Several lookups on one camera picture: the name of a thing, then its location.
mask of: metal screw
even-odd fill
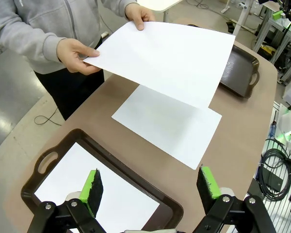
[[[223,200],[224,202],[229,202],[229,197],[225,196],[225,197],[222,198],[222,200]]]
[[[256,203],[256,200],[255,200],[254,198],[250,198],[250,199],[249,199],[249,203],[250,203],[250,204],[254,204],[254,203]]]

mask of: brown tray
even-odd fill
[[[171,229],[178,225],[183,217],[183,208],[179,203],[152,186],[80,129],[71,131],[57,146],[44,152],[37,160],[32,176],[21,190],[22,200],[33,213],[41,203],[34,194],[35,191],[76,142],[122,179],[159,203],[157,210],[142,230]],[[57,158],[50,162],[43,174],[39,173],[40,164],[45,163],[44,159],[54,152],[58,154]]]
[[[220,84],[237,96],[250,98],[259,81],[258,69],[258,59],[234,45]]]

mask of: white paper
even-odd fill
[[[141,230],[159,204],[123,180],[75,143],[47,176],[35,195],[56,205],[69,193],[81,191],[91,170],[100,170],[103,194],[97,221],[108,233]]]
[[[208,108],[197,109],[140,85],[112,118],[196,169],[221,115]]]
[[[208,107],[235,36],[180,24],[132,22],[84,61],[195,107]]]

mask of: table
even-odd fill
[[[189,19],[177,23],[205,27]],[[252,97],[245,100],[218,87],[210,108],[220,113],[222,119],[200,164],[210,166],[218,185],[232,188],[242,199],[257,169],[269,130],[277,70],[244,45],[237,41],[235,45],[258,58],[260,81]],[[84,130],[125,165],[180,203],[184,215],[177,229],[192,232],[205,214],[196,188],[198,170],[185,166],[111,118],[137,86],[125,78],[111,76],[52,136],[41,153],[58,144],[71,130]],[[20,198],[20,190],[32,174],[37,158],[9,190],[4,203],[7,217],[20,232],[26,232],[33,217]]]
[[[257,52],[259,50],[259,48],[261,47],[261,45],[262,45],[262,43],[267,35],[267,32],[269,31],[271,26],[282,31],[282,30],[284,30],[284,28],[287,28],[287,26],[289,25],[290,21],[288,19],[280,18],[279,20],[273,20],[272,13],[273,13],[273,11],[270,8],[268,8],[266,15],[265,15],[266,21],[263,20],[264,23],[261,27],[259,34],[258,34],[257,43],[253,48],[254,52]],[[283,41],[279,45],[278,49],[276,50],[275,54],[273,55],[273,57],[271,59],[272,64],[274,64],[276,62],[276,60],[279,58],[282,51],[284,50],[284,48],[287,46],[287,44],[290,41],[291,41],[291,27],[290,27],[289,31],[287,32],[286,36],[284,37]]]
[[[223,10],[221,10],[221,13],[224,14],[229,8],[230,8],[230,2],[231,0],[228,0],[226,3],[226,6]],[[248,15],[251,11],[251,7],[254,0],[246,0],[244,3],[239,3],[239,6],[242,7],[242,13],[239,16],[238,21],[236,22],[235,29],[233,31],[233,35],[237,36],[241,27],[246,23]],[[272,9],[273,11],[279,11],[279,4],[277,2],[268,1],[266,3],[263,3],[262,5],[266,6],[268,9]]]
[[[137,0],[137,2],[152,11],[164,12],[163,22],[168,22],[168,10],[183,0]]]

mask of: white desk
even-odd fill
[[[137,0],[137,2],[152,11],[164,12],[163,22],[168,21],[168,10],[183,0]]]
[[[244,0],[244,4],[240,3],[239,5],[242,7],[242,13],[239,16],[238,22],[236,23],[233,35],[237,36],[239,30],[241,29],[241,27],[246,23],[248,15],[251,11],[251,7],[253,4],[254,0]],[[222,14],[224,14],[224,12],[226,12],[229,8],[230,8],[230,2],[231,0],[228,0],[226,3],[225,8],[221,11]],[[264,6],[266,6],[268,9],[271,9],[273,11],[279,11],[279,4],[277,2],[273,2],[273,1],[268,1],[266,3],[263,4]]]
[[[273,20],[272,19],[272,13],[273,13],[272,8],[268,7],[268,6],[266,6],[266,7],[268,8],[267,13],[265,15],[265,20],[263,20],[261,30],[258,34],[256,45],[253,48],[254,52],[258,52],[258,50],[261,47],[261,45],[262,45],[262,43],[267,35],[267,32],[269,31],[271,26],[282,31],[284,28],[287,28],[288,25],[290,24],[290,21],[288,19],[280,18],[279,20]],[[283,38],[281,44],[279,45],[278,49],[276,50],[275,54],[273,55],[273,57],[271,59],[272,64],[274,64],[276,62],[276,60],[279,58],[279,56],[281,55],[281,53],[283,52],[283,50],[285,49],[285,47],[287,46],[287,44],[290,41],[291,41],[291,27],[289,28],[289,31],[287,32],[287,34]],[[286,71],[284,76],[281,77],[278,81],[285,82],[290,76],[291,76],[291,67]]]

